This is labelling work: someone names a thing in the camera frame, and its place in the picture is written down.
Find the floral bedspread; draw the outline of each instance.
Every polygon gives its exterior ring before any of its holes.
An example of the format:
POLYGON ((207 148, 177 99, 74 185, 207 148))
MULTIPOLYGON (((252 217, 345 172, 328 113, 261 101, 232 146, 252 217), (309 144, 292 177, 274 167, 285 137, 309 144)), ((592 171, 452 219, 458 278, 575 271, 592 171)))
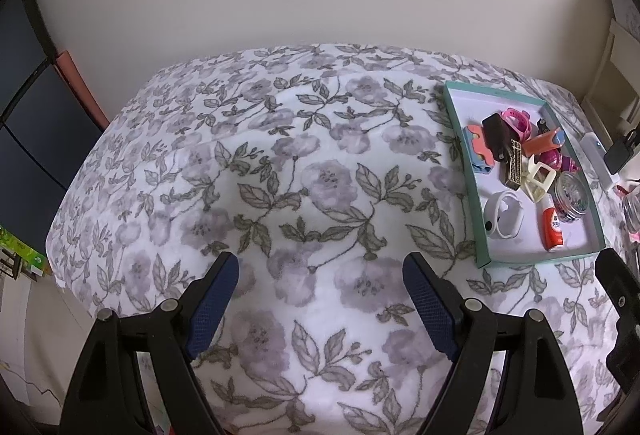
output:
MULTIPOLYGON (((271 47, 158 72, 100 138, 47 238, 59 280, 95 313, 179 297, 224 250, 241 275, 194 362, 231 433, 412 435, 450 362, 433 348, 401 263, 421 251, 464 297, 542 310, 585 420, 613 398, 617 314, 593 258, 479 270, 447 80, 549 101, 580 156, 609 245, 622 212, 578 141, 591 128, 548 82, 398 47, 271 47)), ((495 361, 471 433, 484 433, 495 361)))

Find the pink item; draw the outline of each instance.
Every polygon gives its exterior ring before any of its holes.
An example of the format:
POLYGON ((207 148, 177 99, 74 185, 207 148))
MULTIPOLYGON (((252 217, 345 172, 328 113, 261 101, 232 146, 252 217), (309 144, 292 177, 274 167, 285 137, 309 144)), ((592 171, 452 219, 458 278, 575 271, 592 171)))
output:
POLYGON ((500 117, 514 132, 518 134, 518 141, 523 142, 531 137, 531 117, 526 111, 518 111, 515 108, 507 108, 500 117))
POLYGON ((580 166, 578 166, 578 164, 576 164, 571 157, 562 155, 562 165, 560 166, 560 171, 571 171, 571 173, 575 173, 577 171, 580 171, 580 166))
POLYGON ((562 154, 559 149, 545 151, 540 154, 540 162, 556 171, 560 171, 562 166, 562 154))

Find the blue rubber pad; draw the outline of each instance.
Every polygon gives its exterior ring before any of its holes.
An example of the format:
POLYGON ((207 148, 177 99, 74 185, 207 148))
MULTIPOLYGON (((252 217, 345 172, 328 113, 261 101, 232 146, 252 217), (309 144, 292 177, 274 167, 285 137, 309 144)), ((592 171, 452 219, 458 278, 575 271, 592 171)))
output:
POLYGON ((402 264, 402 279, 433 346, 450 361, 457 360, 460 349, 454 337, 453 318, 410 256, 402 264))
POLYGON ((191 359, 209 348, 238 283, 238 258, 229 255, 191 317, 186 350, 191 359))

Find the metal screw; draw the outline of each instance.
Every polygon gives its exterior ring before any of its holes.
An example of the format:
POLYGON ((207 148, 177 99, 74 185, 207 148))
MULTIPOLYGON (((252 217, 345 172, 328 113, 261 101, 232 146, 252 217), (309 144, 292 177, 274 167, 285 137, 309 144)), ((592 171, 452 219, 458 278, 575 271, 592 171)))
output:
POLYGON ((470 298, 465 301, 465 307, 473 312, 478 312, 478 310, 482 309, 482 302, 475 298, 470 298))
POLYGON ((529 311, 529 317, 532 320, 537 321, 538 323, 540 323, 545 318, 545 315, 541 311, 539 311, 538 309, 531 309, 529 311))
POLYGON ((100 321, 108 321, 111 318, 112 315, 113 315, 113 311, 111 309, 106 309, 105 308, 105 309, 100 309, 98 311, 97 318, 100 321))
POLYGON ((169 298, 168 300, 164 300, 160 304, 160 308, 164 310, 164 312, 172 312, 178 308, 178 300, 173 298, 169 298))

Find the open box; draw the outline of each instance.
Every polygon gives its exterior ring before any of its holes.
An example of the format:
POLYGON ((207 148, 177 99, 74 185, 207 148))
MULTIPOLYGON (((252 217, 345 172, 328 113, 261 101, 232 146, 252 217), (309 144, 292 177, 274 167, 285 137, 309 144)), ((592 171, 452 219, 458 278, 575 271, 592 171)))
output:
MULTIPOLYGON (((605 248, 602 224, 591 190, 587 191, 589 209, 585 216, 580 221, 571 224, 561 222, 564 247, 558 251, 549 253, 545 250, 540 230, 540 211, 522 189, 516 192, 524 208, 524 219, 517 237, 510 240, 487 237, 482 210, 489 196, 504 191, 507 187, 502 182, 501 166, 497 161, 491 173, 486 175, 474 173, 462 129, 470 124, 481 124, 482 120, 492 113, 500 113, 509 107, 516 110, 526 110, 530 115, 530 121, 534 123, 534 128, 540 118, 546 120, 550 129, 562 128, 562 126, 546 101, 529 97, 529 95, 475 86, 465 82, 449 81, 444 89, 444 98, 454 131, 462 144, 471 221, 476 237, 476 265, 478 267, 484 267, 489 263, 528 265, 550 261, 558 262, 596 255, 605 248)), ((561 151, 562 154, 574 159, 578 166, 580 165, 568 136, 561 151)), ((576 174, 585 187, 589 188, 581 166, 580 171, 576 174)))

